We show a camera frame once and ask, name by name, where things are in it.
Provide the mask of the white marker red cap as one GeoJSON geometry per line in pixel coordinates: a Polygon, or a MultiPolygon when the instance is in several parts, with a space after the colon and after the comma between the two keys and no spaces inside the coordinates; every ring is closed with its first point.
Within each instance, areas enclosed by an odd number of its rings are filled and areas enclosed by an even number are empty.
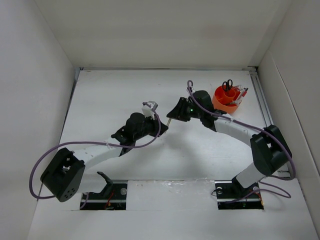
{"type": "Polygon", "coordinates": [[[242,100],[242,98],[247,94],[247,92],[248,92],[248,88],[244,88],[243,90],[242,90],[242,92],[240,93],[240,95],[238,96],[238,100],[242,100]]]}

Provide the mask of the aluminium rail right side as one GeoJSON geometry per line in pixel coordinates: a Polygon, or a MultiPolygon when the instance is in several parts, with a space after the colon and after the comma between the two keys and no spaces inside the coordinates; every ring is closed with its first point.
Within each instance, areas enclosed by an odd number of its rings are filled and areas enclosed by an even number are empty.
{"type": "MultiPolygon", "coordinates": [[[[265,125],[268,127],[269,125],[273,125],[273,119],[271,116],[271,113],[268,108],[268,104],[262,89],[262,85],[259,80],[258,72],[256,67],[249,67],[248,68],[249,76],[252,81],[252,85],[256,94],[256,97],[258,99],[258,104],[260,107],[260,111],[262,113],[265,125]]],[[[283,165],[280,169],[278,169],[275,173],[275,175],[289,179],[292,176],[292,168],[289,163],[286,163],[283,165]]]]}

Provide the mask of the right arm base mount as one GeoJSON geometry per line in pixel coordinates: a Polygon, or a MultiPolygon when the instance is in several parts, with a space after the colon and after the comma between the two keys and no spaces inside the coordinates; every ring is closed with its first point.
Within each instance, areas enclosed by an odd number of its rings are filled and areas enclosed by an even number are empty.
{"type": "Polygon", "coordinates": [[[231,180],[217,180],[211,195],[219,210],[263,210],[264,205],[256,182],[248,188],[236,188],[231,180]]]}

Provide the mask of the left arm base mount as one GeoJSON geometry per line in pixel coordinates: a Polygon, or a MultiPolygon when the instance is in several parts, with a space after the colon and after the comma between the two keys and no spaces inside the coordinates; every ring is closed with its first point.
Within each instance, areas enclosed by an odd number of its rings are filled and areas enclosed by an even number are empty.
{"type": "Polygon", "coordinates": [[[82,211],[124,211],[127,207],[127,180],[112,180],[105,173],[98,171],[86,175],[80,184],[82,211]]]}

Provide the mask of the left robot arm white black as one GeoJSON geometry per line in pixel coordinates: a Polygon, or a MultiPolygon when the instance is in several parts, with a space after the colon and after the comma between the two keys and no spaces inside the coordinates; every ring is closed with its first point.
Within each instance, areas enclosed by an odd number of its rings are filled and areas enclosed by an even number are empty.
{"type": "Polygon", "coordinates": [[[93,192],[100,198],[111,194],[111,180],[99,171],[102,181],[85,171],[113,158],[118,158],[132,149],[144,137],[154,139],[161,136],[168,127],[155,114],[132,113],[125,125],[117,130],[106,142],[86,143],[86,148],[71,151],[65,145],[59,146],[40,180],[59,202],[70,200],[76,193],[93,192]]]}

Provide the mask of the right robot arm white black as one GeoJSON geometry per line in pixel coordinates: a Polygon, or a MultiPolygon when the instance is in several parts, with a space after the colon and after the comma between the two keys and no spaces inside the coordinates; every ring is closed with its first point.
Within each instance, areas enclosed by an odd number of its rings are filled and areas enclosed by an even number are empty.
{"type": "Polygon", "coordinates": [[[181,122],[198,119],[204,127],[237,139],[251,148],[252,163],[231,180],[234,202],[252,195],[257,182],[273,177],[279,168],[292,161],[292,153],[278,127],[258,128],[231,119],[225,111],[214,107],[205,90],[194,91],[189,97],[180,97],[166,116],[181,122]]]}

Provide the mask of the orange round divided container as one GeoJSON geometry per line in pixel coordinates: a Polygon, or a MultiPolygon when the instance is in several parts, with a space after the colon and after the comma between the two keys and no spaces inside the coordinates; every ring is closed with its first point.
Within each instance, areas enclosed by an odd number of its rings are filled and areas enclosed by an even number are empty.
{"type": "Polygon", "coordinates": [[[239,107],[234,102],[240,94],[239,90],[235,90],[235,88],[232,88],[228,92],[223,90],[222,86],[219,86],[212,97],[212,104],[213,107],[217,110],[224,111],[228,114],[233,114],[237,108],[239,107]]]}

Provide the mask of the black handled scissors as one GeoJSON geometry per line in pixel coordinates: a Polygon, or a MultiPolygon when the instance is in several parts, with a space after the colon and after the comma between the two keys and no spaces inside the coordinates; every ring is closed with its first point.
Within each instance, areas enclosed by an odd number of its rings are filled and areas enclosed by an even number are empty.
{"type": "Polygon", "coordinates": [[[232,87],[233,87],[233,80],[232,79],[228,79],[228,80],[224,81],[222,83],[221,87],[225,92],[230,91],[232,89],[232,87]]]}

